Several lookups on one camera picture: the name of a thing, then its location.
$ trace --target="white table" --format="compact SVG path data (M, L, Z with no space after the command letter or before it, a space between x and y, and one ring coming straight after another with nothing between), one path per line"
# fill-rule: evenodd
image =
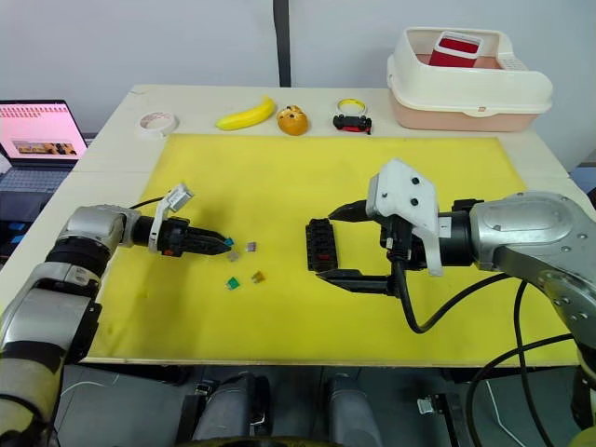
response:
M359 98L368 106L373 137L497 137L529 189L564 194L596 220L586 195L536 133L449 132L412 130L398 125L384 88L247 88L196 86L136 86L114 111L85 156L47 204L27 236L0 271L0 308L6 307L36 264L42 263L56 235L72 212L82 205L137 203L164 148L165 140L149 141L135 132L139 118L154 111L173 112L179 133L224 133L214 123L222 115L250 108L270 96L278 106L299 105L308 115L310 130L304 137L336 136L332 125L335 104L342 98ZM245 135L282 135L270 118ZM343 132L342 136L362 138Z

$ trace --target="pink container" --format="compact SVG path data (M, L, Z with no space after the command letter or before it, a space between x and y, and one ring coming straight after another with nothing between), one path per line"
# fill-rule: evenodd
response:
M446 31L481 40L473 68L428 64ZM395 117L411 129L519 131L551 106L549 79L496 31L406 29L387 60L387 84Z

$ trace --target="banana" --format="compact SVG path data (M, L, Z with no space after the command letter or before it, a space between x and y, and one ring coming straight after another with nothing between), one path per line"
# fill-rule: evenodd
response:
M244 112L224 116L217 120L215 126L221 130L236 130L254 126L265 121L276 110L276 104L268 96L263 97L261 102L256 107L253 107Z

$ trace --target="white wall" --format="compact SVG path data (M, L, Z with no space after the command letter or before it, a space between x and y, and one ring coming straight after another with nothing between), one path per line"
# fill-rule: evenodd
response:
M294 85L385 87L386 58L409 26L506 33L554 85L538 134L568 169L596 149L594 0L291 0Z
M0 98L64 98L92 132L133 84L275 86L271 2L0 0ZM386 58L407 26L498 29L555 86L535 128L565 167L596 148L593 0L290 3L298 87L385 87Z
M271 9L271 0L0 0L0 98L65 99L81 130L96 132L134 84L276 86Z

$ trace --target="white cable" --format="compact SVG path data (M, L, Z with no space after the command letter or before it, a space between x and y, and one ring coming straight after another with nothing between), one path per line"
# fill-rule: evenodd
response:
M116 381L118 380L119 377L120 377L120 374L117 374L116 377L114 378L114 381L110 384L110 386L113 386L116 383ZM72 384L68 388L66 388L64 391L62 391L60 393L60 397L64 396L71 389L76 388L77 386L81 386L81 385L101 386L102 388L106 388L108 386L108 385L98 384L97 382L90 382L90 381L77 382L76 384Z
M493 394L493 389L491 388L491 384L488 383L488 380L486 381L486 387L488 388L488 394L491 396L491 401L493 402L493 409L494 409L494 415L496 416L496 423L503 428L503 431L505 431L510 438L512 438L513 440L515 440L521 447L526 447L526 445L521 442L517 436L515 436L513 433L511 433L511 431L505 427L503 425L503 423L501 422L501 416L499 415L499 409L496 406L496 401L494 400L494 394Z

